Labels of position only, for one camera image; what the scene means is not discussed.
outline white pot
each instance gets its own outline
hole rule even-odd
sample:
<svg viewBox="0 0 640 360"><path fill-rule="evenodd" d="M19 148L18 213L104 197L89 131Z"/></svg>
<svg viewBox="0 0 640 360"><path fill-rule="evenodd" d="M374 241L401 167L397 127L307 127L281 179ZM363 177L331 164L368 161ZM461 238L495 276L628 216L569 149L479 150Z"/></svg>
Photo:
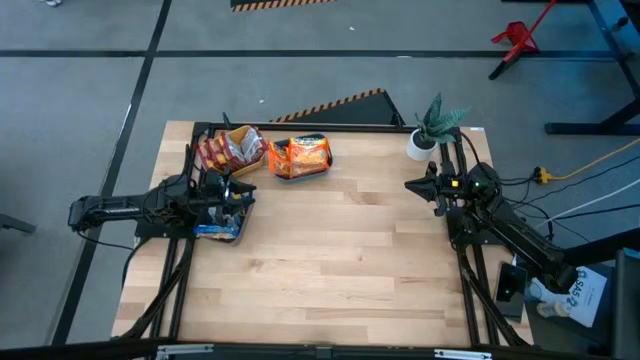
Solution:
<svg viewBox="0 0 640 360"><path fill-rule="evenodd" d="M418 129L412 132L411 136L409 137L409 141L407 142L407 155L409 155L409 157L415 161L427 161L429 160L431 153L436 149L438 144L433 144L433 147L431 149L425 150L419 148L418 145L413 142L413 137L417 132Z"/></svg>

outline gray floor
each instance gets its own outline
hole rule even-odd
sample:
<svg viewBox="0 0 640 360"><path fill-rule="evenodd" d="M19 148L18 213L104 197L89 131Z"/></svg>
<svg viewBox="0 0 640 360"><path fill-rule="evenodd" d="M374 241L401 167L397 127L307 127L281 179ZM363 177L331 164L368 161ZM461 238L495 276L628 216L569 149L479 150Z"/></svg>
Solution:
<svg viewBox="0 0 640 360"><path fill-rule="evenodd" d="M614 0L598 4L607 21L620 16ZM66 0L50 9L35 0L4 1L0 49L146 49L160 5L160 0ZM340 0L232 14L224 1L183 0L173 2L160 48L496 50L506 45L492 45L489 38L506 22L530 24L542 8L499 0ZM559 5L535 38L548 50L607 50L589 9L581 5ZM628 49L638 47L637 34L629 29L616 39ZM0 212L39 225L34 236L0 232L2 348L48 341L81 241L66 227L68 206L98 191L141 63L0 59ZM496 59L156 59L116 194L148 188L168 120L215 121L225 111L232 120L265 121L378 87L389 91L408 122L439 91L445 108L472 106L463 125L486 128L503 177L528 175L535 166L563 174L631 140L551 137L542 129L548 121L596 122L629 102L632 94L616 63L526 59L489 82L486 76L496 64ZM638 152L629 150L589 174ZM558 213L635 180L639 171L640 163L628 166L538 205ZM532 187L531 195L561 185ZM523 191L505 193L519 197ZM639 197L640 188L631 189L594 209ZM639 214L630 210L566 224L593 240L637 227ZM101 240L130 245L133 228L109 224ZM583 241L562 229L557 233L560 246ZM70 341L108 338L125 256L98 248ZM584 350L584 344L552 336L548 324L533 326L536 341L546 348Z"/></svg>

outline black table leg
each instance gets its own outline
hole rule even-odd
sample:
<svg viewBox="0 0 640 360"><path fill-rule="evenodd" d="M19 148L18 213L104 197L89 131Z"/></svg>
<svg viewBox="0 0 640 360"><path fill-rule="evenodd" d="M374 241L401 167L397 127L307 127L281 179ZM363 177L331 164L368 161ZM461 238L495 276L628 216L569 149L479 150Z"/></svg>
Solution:
<svg viewBox="0 0 640 360"><path fill-rule="evenodd" d="M546 123L547 134L560 135L640 135L640 125L625 124L640 114L640 98L611 115L607 120L596 124L585 123Z"/></svg>
<svg viewBox="0 0 640 360"><path fill-rule="evenodd" d="M18 231L33 233L36 231L35 225L31 225L22 220L18 220L8 215L0 214L0 228L2 229L16 229Z"/></svg>

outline potted plant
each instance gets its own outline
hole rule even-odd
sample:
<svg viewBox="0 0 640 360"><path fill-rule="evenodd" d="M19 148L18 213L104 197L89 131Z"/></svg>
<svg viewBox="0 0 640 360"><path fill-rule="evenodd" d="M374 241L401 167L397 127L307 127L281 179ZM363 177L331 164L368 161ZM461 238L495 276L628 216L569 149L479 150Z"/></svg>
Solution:
<svg viewBox="0 0 640 360"><path fill-rule="evenodd" d="M440 115L441 106L442 95L438 93L424 118L418 119L418 128L411 133L407 143L407 155L415 161L429 159L436 145L455 141L455 138L448 131L457 126L470 109L458 109Z"/></svg>

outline wooden tabletop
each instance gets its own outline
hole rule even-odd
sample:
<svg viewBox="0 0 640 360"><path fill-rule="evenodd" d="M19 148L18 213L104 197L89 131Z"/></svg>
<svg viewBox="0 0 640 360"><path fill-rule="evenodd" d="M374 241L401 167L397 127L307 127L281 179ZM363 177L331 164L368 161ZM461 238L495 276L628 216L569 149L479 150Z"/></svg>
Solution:
<svg viewBox="0 0 640 360"><path fill-rule="evenodd" d="M180 173L193 125L167 123L152 186ZM462 131L490 163L484 130ZM281 140L302 134L263 135ZM408 135L325 135L334 155L326 176L283 184L264 166L240 178L258 187L244 236L235 247L196 241L179 339L470 346L446 220L404 188L426 168L407 157ZM465 144L471 168L469 151ZM440 163L438 151L433 160ZM113 335L128 330L156 295L167 245L167 239L153 239L131 261ZM512 255L501 246L484 246L484 256L493 294L500 262ZM475 300L481 339L488 342ZM168 334L172 303L162 335ZM532 342L526 312L522 324L513 325Z"/></svg>

